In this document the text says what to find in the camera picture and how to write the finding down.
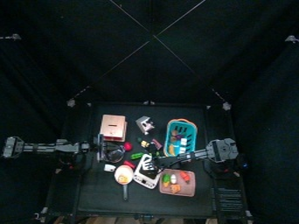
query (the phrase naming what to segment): plastic basket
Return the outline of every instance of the plastic basket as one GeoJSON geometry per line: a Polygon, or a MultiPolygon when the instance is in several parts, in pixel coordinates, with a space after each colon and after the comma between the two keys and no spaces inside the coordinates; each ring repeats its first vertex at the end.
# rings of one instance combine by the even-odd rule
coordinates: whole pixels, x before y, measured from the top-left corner
{"type": "Polygon", "coordinates": [[[186,119],[174,119],[167,124],[167,135],[163,145],[163,153],[167,157],[175,157],[184,152],[192,152],[196,143],[196,125],[186,119]]]}

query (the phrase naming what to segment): yellow object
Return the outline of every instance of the yellow object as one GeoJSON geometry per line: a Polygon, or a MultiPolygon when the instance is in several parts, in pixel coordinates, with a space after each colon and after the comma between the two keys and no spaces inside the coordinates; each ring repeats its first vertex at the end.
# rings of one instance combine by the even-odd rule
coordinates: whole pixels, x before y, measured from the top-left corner
{"type": "Polygon", "coordinates": [[[168,147],[168,152],[172,156],[175,156],[175,153],[174,153],[174,145],[169,144],[169,147],[168,147]]]}
{"type": "Polygon", "coordinates": [[[169,185],[169,181],[163,182],[163,187],[167,187],[169,185]]]}
{"type": "Polygon", "coordinates": [[[119,182],[120,184],[125,184],[125,183],[127,183],[127,177],[123,176],[123,175],[120,175],[120,176],[117,177],[117,182],[119,182]]]}
{"type": "Polygon", "coordinates": [[[143,141],[143,142],[141,142],[141,146],[143,146],[144,148],[147,148],[148,145],[149,145],[149,143],[148,143],[147,141],[143,141]]]}

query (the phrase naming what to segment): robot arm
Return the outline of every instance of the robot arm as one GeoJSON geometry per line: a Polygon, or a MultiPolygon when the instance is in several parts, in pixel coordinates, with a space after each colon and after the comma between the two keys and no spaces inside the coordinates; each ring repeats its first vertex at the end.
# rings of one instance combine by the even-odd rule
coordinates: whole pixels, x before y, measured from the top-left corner
{"type": "Polygon", "coordinates": [[[215,163],[222,163],[226,160],[235,159],[239,155],[239,149],[235,141],[231,138],[210,141],[206,149],[195,152],[178,155],[178,160],[191,160],[208,158],[215,163]]]}
{"type": "Polygon", "coordinates": [[[56,143],[25,143],[19,136],[5,139],[3,158],[17,158],[23,152],[53,153],[55,151],[80,153],[88,152],[88,143],[71,144],[65,139],[57,139],[56,143]]]}

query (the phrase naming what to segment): green object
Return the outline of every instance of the green object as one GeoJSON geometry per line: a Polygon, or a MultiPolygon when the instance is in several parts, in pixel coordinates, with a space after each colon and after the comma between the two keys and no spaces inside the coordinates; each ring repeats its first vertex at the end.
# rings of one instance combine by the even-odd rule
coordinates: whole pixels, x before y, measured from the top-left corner
{"type": "Polygon", "coordinates": [[[131,155],[131,159],[139,159],[143,155],[144,155],[143,152],[137,152],[137,153],[131,155]]]}
{"type": "Polygon", "coordinates": [[[163,186],[167,187],[171,183],[171,175],[168,173],[165,173],[163,175],[163,186]]]}

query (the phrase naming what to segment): pink object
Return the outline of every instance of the pink object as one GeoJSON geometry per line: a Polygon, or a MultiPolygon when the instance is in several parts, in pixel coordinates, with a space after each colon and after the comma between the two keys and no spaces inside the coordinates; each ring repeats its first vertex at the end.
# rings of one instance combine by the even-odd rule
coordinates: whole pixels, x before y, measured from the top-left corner
{"type": "Polygon", "coordinates": [[[171,169],[164,169],[163,173],[161,173],[161,177],[164,176],[165,173],[168,173],[169,175],[175,175],[176,177],[176,185],[179,185],[182,187],[182,190],[176,193],[172,193],[172,189],[171,186],[168,185],[167,187],[164,187],[164,183],[163,183],[163,178],[160,178],[159,182],[160,182],[160,193],[167,193],[171,195],[178,195],[178,196],[187,196],[187,197],[192,197],[195,194],[195,186],[196,186],[196,181],[195,181],[195,173],[192,171],[183,171],[188,174],[188,176],[191,177],[191,181],[190,183],[186,183],[184,179],[180,176],[180,170],[171,170],[171,169]]]}
{"type": "Polygon", "coordinates": [[[127,160],[124,161],[124,165],[128,165],[132,169],[136,168],[136,166],[131,162],[128,162],[127,160]]]}
{"type": "Polygon", "coordinates": [[[156,148],[157,150],[160,150],[160,149],[163,148],[161,144],[160,144],[155,139],[152,140],[152,143],[153,143],[155,148],[156,148]]]}
{"type": "Polygon", "coordinates": [[[124,143],[125,151],[131,151],[133,149],[133,145],[129,142],[124,143]]]}

